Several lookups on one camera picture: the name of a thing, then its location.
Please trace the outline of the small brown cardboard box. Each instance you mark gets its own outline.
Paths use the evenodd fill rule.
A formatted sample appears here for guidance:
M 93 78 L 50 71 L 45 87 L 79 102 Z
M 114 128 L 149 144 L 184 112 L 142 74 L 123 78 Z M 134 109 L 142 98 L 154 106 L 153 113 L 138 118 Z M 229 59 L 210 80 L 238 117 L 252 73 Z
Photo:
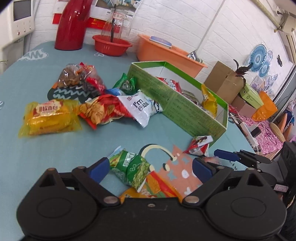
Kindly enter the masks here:
M 253 114 L 256 112 L 256 109 L 251 106 L 248 102 L 246 102 L 239 95 L 235 97 L 231 105 L 236 109 L 236 111 L 247 118 L 251 118 Z

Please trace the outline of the clear glass pitcher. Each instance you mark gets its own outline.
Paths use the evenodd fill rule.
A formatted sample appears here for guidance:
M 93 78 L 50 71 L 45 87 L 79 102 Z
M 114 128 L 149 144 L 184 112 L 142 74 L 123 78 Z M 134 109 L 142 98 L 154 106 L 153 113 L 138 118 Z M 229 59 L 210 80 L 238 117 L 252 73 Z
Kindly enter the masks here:
M 112 9 L 101 35 L 110 42 L 115 42 L 116 39 L 127 39 L 130 35 L 130 19 L 127 14 L 128 11 Z

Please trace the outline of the small red white candy packet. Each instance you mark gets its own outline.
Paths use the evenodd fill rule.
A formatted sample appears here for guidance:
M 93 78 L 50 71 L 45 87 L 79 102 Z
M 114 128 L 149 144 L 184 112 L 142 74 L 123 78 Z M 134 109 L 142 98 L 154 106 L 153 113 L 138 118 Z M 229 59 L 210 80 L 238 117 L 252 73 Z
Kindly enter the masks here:
M 208 149 L 212 142 L 212 136 L 196 136 L 192 139 L 188 148 L 183 153 L 208 157 Z

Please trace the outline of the bedding poster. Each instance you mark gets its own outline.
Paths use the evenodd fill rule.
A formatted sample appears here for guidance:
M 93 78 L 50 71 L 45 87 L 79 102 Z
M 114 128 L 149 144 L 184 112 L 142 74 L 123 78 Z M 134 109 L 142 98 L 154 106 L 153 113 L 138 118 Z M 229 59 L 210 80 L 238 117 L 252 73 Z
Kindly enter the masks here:
M 98 0 L 95 6 L 103 9 L 121 9 L 126 11 L 128 16 L 133 16 L 141 3 L 141 0 Z

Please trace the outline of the white blue snack bag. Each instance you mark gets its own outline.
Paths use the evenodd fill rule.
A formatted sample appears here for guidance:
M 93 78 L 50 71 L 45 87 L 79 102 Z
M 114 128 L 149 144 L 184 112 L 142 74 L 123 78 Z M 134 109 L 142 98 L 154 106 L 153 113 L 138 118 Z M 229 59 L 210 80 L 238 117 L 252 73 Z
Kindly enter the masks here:
M 151 116 L 163 112 L 158 102 L 140 90 L 134 95 L 119 95 L 118 99 L 143 128 L 148 125 Z

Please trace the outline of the round woven cushion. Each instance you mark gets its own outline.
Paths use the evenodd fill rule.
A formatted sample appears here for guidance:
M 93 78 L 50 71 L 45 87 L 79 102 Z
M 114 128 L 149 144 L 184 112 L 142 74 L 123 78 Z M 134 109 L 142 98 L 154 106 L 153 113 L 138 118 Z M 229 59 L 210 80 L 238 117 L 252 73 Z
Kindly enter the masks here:
M 280 128 L 274 124 L 274 123 L 270 123 L 269 124 L 270 129 L 272 130 L 272 132 L 274 133 L 274 135 L 282 142 L 284 143 L 286 141 L 282 131 L 280 130 Z

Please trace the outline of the green pea snack bag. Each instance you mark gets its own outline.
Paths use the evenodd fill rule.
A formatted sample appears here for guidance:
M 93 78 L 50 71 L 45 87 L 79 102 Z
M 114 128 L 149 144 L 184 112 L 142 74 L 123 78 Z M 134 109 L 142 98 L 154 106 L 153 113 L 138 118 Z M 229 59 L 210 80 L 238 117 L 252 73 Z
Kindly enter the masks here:
M 111 171 L 125 184 L 138 193 L 142 190 L 147 176 L 154 166 L 140 154 L 127 151 L 119 146 L 108 156 Z

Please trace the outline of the large brown cardboard box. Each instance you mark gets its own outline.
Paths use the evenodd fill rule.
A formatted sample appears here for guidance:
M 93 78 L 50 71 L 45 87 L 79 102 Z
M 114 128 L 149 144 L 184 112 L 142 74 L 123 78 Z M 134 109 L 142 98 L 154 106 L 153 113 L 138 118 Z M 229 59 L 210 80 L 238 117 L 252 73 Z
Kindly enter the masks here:
M 231 104 L 244 86 L 243 78 L 236 75 L 235 71 L 218 61 L 204 84 L 227 104 Z

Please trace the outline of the red thermos jug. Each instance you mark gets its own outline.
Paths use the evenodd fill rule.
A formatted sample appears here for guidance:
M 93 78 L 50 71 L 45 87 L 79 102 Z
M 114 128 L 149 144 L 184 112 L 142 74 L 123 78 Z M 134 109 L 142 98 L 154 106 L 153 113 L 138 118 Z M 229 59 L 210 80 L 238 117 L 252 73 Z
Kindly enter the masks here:
M 55 49 L 74 51 L 82 48 L 91 5 L 91 0 L 70 0 L 67 3 L 59 21 Z

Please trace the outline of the metal bowls in basin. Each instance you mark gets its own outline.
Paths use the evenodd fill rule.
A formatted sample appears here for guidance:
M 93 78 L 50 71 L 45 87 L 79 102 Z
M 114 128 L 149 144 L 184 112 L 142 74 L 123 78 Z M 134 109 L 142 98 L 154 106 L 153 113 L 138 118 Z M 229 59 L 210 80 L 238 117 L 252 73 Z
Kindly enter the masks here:
M 190 52 L 190 53 L 187 55 L 187 57 L 190 58 L 190 59 L 192 59 L 192 60 L 194 60 L 194 61 L 197 61 L 197 62 L 199 62 L 199 63 L 201 63 L 201 64 L 203 63 L 203 60 L 197 56 L 196 51 L 192 51 L 192 52 Z

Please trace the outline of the yellow bread package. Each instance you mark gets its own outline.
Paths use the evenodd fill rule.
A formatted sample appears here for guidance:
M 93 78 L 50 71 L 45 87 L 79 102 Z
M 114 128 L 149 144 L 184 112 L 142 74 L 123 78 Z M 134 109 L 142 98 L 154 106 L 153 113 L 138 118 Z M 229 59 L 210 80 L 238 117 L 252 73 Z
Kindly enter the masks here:
M 74 132 L 82 129 L 79 102 L 72 99 L 52 99 L 44 103 L 31 102 L 25 107 L 19 138 L 49 133 Z

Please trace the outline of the dark red potted plant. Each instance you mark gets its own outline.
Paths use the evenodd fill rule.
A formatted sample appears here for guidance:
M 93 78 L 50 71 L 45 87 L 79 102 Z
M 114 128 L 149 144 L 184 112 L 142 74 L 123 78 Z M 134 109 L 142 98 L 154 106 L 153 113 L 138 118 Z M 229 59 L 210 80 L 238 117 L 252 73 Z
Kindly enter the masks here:
M 235 70 L 236 77 L 244 77 L 245 73 L 248 72 L 253 66 L 253 63 L 250 63 L 248 66 L 239 66 L 238 62 L 235 59 L 233 61 L 236 63 L 237 66 Z

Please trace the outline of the red cracker bag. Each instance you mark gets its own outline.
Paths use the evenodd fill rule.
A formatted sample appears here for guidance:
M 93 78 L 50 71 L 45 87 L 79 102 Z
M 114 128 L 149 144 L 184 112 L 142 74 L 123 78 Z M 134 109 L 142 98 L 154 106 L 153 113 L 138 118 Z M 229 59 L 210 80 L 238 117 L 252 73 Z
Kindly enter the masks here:
M 79 106 L 79 116 L 93 130 L 120 118 L 133 118 L 117 96 L 104 94 Z

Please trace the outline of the brown pastry clear bag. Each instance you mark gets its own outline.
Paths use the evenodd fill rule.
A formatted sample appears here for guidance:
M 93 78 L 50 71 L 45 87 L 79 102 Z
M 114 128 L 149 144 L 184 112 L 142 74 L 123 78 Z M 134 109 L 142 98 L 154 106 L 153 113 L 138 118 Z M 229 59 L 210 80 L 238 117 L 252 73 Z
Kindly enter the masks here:
M 95 66 L 80 64 L 68 64 L 60 73 L 53 88 L 66 88 L 81 86 L 83 91 L 92 97 L 104 93 L 106 86 L 98 75 Z

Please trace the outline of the white appliance with screen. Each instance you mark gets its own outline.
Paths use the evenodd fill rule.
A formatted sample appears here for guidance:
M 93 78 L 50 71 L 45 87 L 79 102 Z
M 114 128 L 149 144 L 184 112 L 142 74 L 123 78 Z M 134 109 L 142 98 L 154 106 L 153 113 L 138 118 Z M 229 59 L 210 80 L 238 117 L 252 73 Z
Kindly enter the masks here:
M 35 30 L 34 1 L 11 1 L 1 12 L 1 50 Z

